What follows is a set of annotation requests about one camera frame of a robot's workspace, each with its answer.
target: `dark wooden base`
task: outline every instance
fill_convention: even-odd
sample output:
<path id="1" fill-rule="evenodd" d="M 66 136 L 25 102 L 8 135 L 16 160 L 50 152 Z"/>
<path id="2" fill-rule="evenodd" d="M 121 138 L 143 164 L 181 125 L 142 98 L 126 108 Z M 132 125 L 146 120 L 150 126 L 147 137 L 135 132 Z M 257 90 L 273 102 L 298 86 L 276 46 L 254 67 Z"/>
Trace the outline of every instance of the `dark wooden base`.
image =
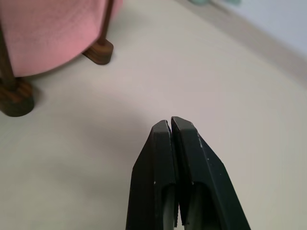
<path id="1" fill-rule="evenodd" d="M 83 53 L 83 55 L 97 65 L 106 65 L 111 60 L 113 49 L 113 44 L 106 40 L 103 45 L 100 45 L 97 42 L 94 43 Z"/>
<path id="2" fill-rule="evenodd" d="M 7 90 L 0 82 L 0 110 L 7 116 L 23 116 L 34 108 L 32 86 L 22 78 L 17 78 L 17 89 Z"/>

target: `pink cushion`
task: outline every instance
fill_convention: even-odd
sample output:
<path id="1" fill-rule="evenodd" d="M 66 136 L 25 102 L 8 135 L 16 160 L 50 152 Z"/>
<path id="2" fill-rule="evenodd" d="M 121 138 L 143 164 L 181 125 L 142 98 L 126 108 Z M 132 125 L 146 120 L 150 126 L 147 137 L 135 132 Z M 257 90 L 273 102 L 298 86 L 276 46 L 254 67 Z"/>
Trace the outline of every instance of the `pink cushion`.
<path id="1" fill-rule="evenodd" d="M 0 0 L 14 74 L 45 72 L 81 54 L 99 37 L 105 7 L 106 0 Z"/>

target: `floor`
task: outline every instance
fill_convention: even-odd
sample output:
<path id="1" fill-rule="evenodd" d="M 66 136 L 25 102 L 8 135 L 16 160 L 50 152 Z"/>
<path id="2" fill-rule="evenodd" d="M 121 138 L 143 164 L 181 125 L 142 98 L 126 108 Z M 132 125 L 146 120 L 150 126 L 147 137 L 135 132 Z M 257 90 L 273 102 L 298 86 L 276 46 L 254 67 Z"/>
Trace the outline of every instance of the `floor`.
<path id="1" fill-rule="evenodd" d="M 252 229 L 307 227 L 305 85 L 173 1 L 127 1 L 109 40 L 109 65 L 30 77 L 34 111 L 0 114 L 1 229 L 125 229 L 133 164 L 171 116 L 223 161 Z"/>

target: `wooden leg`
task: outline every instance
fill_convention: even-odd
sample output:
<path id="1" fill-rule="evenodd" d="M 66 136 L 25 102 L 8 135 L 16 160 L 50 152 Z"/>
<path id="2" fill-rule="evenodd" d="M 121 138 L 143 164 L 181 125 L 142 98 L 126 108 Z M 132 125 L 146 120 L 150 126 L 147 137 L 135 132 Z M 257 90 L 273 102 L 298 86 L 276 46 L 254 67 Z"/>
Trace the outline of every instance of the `wooden leg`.
<path id="1" fill-rule="evenodd" d="M 15 78 L 0 24 L 0 110 L 7 116 L 23 116 L 34 108 L 32 86 Z"/>
<path id="2" fill-rule="evenodd" d="M 106 65 L 110 62 L 114 46 L 106 39 L 107 30 L 110 24 L 110 18 L 114 0 L 107 0 L 105 18 L 102 22 L 101 35 L 98 40 L 87 49 L 83 55 L 98 65 Z"/>

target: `white floor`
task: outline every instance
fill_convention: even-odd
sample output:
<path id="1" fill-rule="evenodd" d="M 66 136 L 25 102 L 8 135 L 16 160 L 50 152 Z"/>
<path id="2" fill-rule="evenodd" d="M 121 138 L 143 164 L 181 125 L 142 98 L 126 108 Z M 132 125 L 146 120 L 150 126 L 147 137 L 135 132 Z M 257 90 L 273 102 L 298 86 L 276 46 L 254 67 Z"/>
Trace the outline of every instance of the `white floor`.
<path id="1" fill-rule="evenodd" d="M 109 40 L 109 65 L 32 77 L 34 111 L 0 114 L 0 229 L 125 229 L 133 164 L 174 115 L 224 162 L 253 230 L 307 227 L 306 85 L 173 1 L 126 1 Z"/>

